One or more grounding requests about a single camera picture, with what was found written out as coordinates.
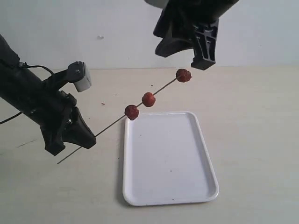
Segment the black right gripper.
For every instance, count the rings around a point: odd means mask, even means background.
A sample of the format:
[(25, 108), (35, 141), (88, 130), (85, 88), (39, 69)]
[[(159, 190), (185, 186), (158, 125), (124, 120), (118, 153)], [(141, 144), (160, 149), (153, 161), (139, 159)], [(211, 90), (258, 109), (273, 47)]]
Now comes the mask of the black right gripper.
[(170, 0), (162, 10), (154, 29), (154, 35), (164, 37), (174, 20), (197, 22), (192, 24), (191, 41), (186, 36), (166, 36), (155, 49), (155, 54), (169, 57), (178, 52), (193, 49), (191, 67), (207, 70), (215, 61), (218, 34), (218, 0)]

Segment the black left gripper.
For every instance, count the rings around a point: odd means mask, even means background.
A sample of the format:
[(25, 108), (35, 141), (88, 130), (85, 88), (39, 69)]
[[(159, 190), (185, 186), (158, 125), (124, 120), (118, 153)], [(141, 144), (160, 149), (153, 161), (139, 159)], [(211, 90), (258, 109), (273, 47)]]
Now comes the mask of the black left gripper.
[(34, 74), (18, 76), (18, 109), (41, 127), (45, 150), (53, 156), (65, 149), (63, 142), (90, 149), (96, 137), (85, 123), (77, 101), (59, 89), (68, 82), (66, 74), (41, 80)]

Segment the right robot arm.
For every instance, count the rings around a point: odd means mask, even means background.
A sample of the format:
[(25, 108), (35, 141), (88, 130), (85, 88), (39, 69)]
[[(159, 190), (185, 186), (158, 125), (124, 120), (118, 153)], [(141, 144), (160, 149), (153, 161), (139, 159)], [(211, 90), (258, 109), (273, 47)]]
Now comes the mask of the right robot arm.
[(235, 0), (170, 0), (162, 10), (154, 35), (162, 40), (155, 54), (169, 57), (193, 49), (191, 67), (206, 70), (213, 66), (219, 18)]

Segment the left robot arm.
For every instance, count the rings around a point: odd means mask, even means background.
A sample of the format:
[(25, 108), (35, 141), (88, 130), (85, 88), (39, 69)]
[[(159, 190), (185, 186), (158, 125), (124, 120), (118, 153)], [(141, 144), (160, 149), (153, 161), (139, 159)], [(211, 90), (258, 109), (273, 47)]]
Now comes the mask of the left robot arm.
[(86, 64), (76, 61), (45, 80), (31, 68), (1, 37), (0, 96), (40, 126), (45, 150), (56, 156), (65, 149), (66, 142), (87, 149), (94, 146), (96, 137), (82, 118), (77, 100), (61, 90), (67, 83), (74, 84), (77, 92), (91, 87)]

